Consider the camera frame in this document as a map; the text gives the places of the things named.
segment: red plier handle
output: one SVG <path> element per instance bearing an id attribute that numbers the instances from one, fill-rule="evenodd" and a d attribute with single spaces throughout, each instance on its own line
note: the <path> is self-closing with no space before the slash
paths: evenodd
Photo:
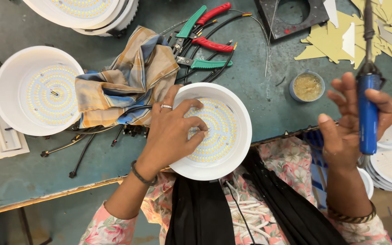
<path id="1" fill-rule="evenodd" d="M 219 7 L 215 8 L 215 9 L 211 9 L 209 12 L 207 12 L 206 14 L 204 14 L 197 22 L 196 25 L 205 25 L 205 22 L 211 18 L 213 18 L 214 16 L 216 16 L 217 14 L 220 14 L 222 12 L 225 12 L 226 10 L 231 8 L 231 3 L 225 3 L 224 5 L 220 5 Z"/>
<path id="2" fill-rule="evenodd" d="M 210 49 L 215 50 L 215 51 L 220 51 L 220 52 L 231 53 L 232 50 L 234 49 L 233 46 L 217 44 L 217 43 L 209 41 L 205 37 L 198 37 L 196 39 L 193 39 L 192 43 L 193 44 L 200 44 L 200 45 L 202 45 L 204 47 L 210 48 Z"/>

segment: floral shirt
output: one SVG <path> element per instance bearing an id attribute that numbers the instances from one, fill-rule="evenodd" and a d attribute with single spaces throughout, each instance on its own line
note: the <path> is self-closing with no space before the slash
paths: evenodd
<path id="1" fill-rule="evenodd" d="M 317 205 L 311 190 L 311 149 L 306 143 L 296 137 L 290 137 L 262 144 L 258 149 L 269 170 L 275 171 L 280 179 L 308 199 L 314 206 Z M 230 186 L 232 193 L 229 192 L 227 187 L 223 187 L 223 192 L 230 206 L 235 243 L 237 245 L 248 245 L 252 243 L 252 240 L 231 194 L 238 201 L 256 243 L 265 245 L 288 244 L 268 206 L 259 198 L 258 192 L 253 186 L 248 185 L 243 179 L 242 174 L 245 172 L 244 167 L 238 166 L 231 174 L 221 178 L 221 183 L 225 180 L 232 180 L 234 184 Z M 161 225 L 159 236 L 161 245 L 164 244 L 169 229 L 172 213 L 172 189 L 175 179 L 175 173 L 159 173 L 157 185 L 149 188 L 141 206 L 150 223 Z M 136 220 L 137 217 L 130 220 L 113 217 L 102 205 L 81 237 L 79 245 L 129 245 Z M 392 245 L 378 216 L 363 224 L 349 224 L 329 220 L 348 243 L 355 245 Z"/>

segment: workbench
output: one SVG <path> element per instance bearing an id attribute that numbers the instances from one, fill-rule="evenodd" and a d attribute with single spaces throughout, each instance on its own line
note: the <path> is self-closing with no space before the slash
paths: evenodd
<path id="1" fill-rule="evenodd" d="M 84 69 L 100 71 L 123 51 L 137 25 L 160 33 L 187 19 L 203 4 L 212 9 L 223 3 L 221 0 L 140 0 L 139 10 L 127 28 L 127 34 L 117 39 L 82 35 L 42 18 L 21 0 L 0 0 L 0 61 L 4 62 L 26 47 L 52 44 L 72 55 Z M 231 0 L 230 3 L 232 9 L 251 12 L 258 18 L 253 0 Z M 348 0 L 337 1 L 337 9 L 346 14 L 358 14 Z M 219 22 L 237 13 L 229 11 L 218 18 Z M 295 61 L 293 58 L 306 46 L 300 43 L 300 39 L 308 34 L 309 30 L 304 30 L 271 43 L 267 76 L 266 41 L 256 21 L 243 17 L 210 38 L 217 43 L 231 39 L 238 42 L 233 66 L 215 83 L 234 92 L 245 104 L 252 121 L 252 142 L 264 142 L 286 131 L 294 132 L 317 125 L 320 113 L 335 119 L 339 117 L 335 104 L 325 96 L 312 103 L 299 103 L 289 94 L 290 81 L 305 69 L 318 73 L 324 79 L 327 90 L 333 78 L 339 78 L 347 71 L 356 73 L 349 61 L 341 61 L 340 64 L 329 62 L 327 58 Z M 206 59 L 211 53 L 202 48 L 196 58 Z M 219 55 L 216 59 L 224 60 L 226 56 Z M 384 91 L 392 95 L 392 58 L 379 55 L 376 64 L 389 79 Z M 207 71 L 197 72 L 189 81 L 199 81 L 206 75 Z M 283 77 L 286 77 L 285 81 L 276 86 Z M 87 140 L 41 158 L 42 151 L 69 142 L 74 134 L 61 132 L 52 135 L 49 140 L 27 137 L 30 153 L 0 160 L 0 212 L 122 180 L 121 176 L 129 173 L 130 163 L 137 159 L 146 139 L 142 135 L 120 136 L 116 146 L 110 147 L 118 128 L 95 137 L 74 179 L 70 179 L 68 174 L 75 167 Z"/>

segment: black scarf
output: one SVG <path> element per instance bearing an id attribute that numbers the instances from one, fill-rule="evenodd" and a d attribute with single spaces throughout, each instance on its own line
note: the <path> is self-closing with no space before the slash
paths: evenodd
<path id="1" fill-rule="evenodd" d="M 219 181 L 176 178 L 166 245 L 234 245 L 231 211 Z"/>
<path id="2" fill-rule="evenodd" d="M 265 168 L 255 148 L 249 150 L 242 165 L 248 171 L 243 177 L 252 181 L 288 243 L 348 244 L 315 206 Z M 177 177 L 166 245 L 217 244 L 235 244 L 230 208 L 220 183 Z"/>

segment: soldering iron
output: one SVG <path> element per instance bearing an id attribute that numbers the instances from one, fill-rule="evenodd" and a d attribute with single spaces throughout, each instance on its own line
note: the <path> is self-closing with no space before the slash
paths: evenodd
<path id="1" fill-rule="evenodd" d="M 373 29 L 373 13 L 371 0 L 366 0 L 364 10 L 365 31 L 365 63 L 356 76 L 359 108 L 359 150 L 363 157 L 358 163 L 358 167 L 367 167 L 370 163 L 370 156 L 377 151 L 377 131 L 378 131 L 378 108 L 368 100 L 365 91 L 369 88 L 380 90 L 385 79 L 373 62 L 372 39 L 375 35 Z"/>

